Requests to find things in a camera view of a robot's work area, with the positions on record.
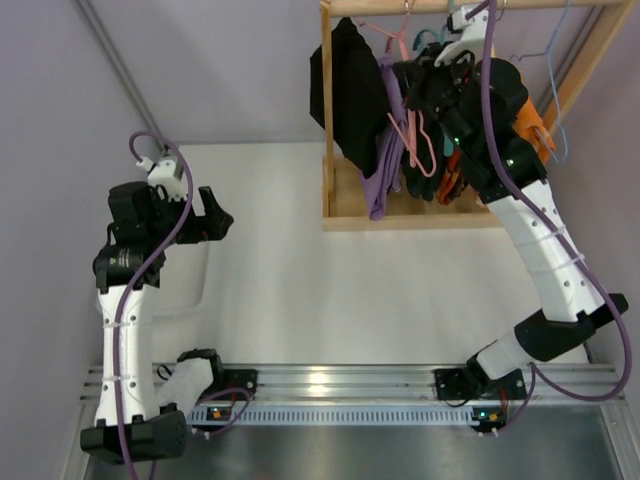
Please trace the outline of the pink wire hanger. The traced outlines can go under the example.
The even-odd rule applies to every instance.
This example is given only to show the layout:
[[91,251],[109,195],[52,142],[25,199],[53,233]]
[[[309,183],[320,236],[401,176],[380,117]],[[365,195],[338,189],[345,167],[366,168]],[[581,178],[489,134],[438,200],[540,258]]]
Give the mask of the pink wire hanger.
[[[369,22],[360,22],[359,25],[360,26],[364,26],[364,27],[368,27],[380,34],[383,34],[387,37],[388,43],[392,44],[393,42],[395,42],[398,45],[399,48],[399,52],[400,52],[400,56],[401,59],[404,62],[408,62],[410,60],[410,55],[409,55],[409,51],[408,48],[406,46],[405,40],[404,40],[404,33],[406,30],[406,27],[408,25],[409,22],[409,17],[411,15],[411,8],[407,7],[405,14],[404,14],[404,18],[403,18],[403,22],[401,24],[401,27],[399,28],[398,31],[396,32],[389,32],[385,29],[382,29],[381,27],[371,24]],[[425,177],[425,178],[432,178],[437,170],[437,160],[435,157],[435,152],[434,152],[434,148],[433,148],[433,144],[431,141],[430,136],[424,131],[424,117],[422,114],[417,114],[415,111],[413,110],[408,110],[407,111],[407,119],[408,119],[408,132],[407,133],[402,133],[399,126],[397,125],[397,122],[392,118],[389,117],[392,126],[396,129],[396,132],[400,135],[408,153],[409,153],[409,164],[412,168],[418,168],[419,171],[421,172],[421,174]],[[418,155],[417,155],[417,146],[418,146],[418,137],[417,137],[417,131],[419,131],[419,133],[421,134],[421,136],[423,137],[423,139],[427,142],[427,146],[428,146],[428,151],[429,151],[429,155],[431,158],[431,167],[429,169],[427,169],[423,163],[421,162],[421,160],[419,159]]]

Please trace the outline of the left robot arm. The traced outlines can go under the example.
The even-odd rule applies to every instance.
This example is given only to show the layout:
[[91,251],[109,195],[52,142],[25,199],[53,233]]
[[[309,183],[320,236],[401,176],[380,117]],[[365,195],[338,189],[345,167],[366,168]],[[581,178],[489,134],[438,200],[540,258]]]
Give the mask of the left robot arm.
[[82,431],[80,446],[110,464],[181,456],[187,415],[223,375],[213,349],[182,353],[162,387],[156,387],[152,372],[154,306],[166,248],[220,241],[234,222],[210,187],[198,192],[201,215],[186,195],[172,196],[164,186],[136,181],[109,192],[112,221],[93,261],[103,317],[101,394],[94,424]]

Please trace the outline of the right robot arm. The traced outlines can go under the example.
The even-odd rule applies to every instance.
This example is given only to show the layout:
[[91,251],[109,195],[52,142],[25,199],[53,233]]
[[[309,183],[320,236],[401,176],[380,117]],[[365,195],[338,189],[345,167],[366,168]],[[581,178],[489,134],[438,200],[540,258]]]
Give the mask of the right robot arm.
[[510,236],[534,283],[541,307],[466,363],[478,393],[526,365],[553,360],[584,344],[628,303],[593,277],[556,208],[546,170],[532,144],[515,130],[529,98],[516,67],[481,61],[470,49],[443,54],[431,43],[405,64],[406,102],[436,122],[460,151],[460,170]]

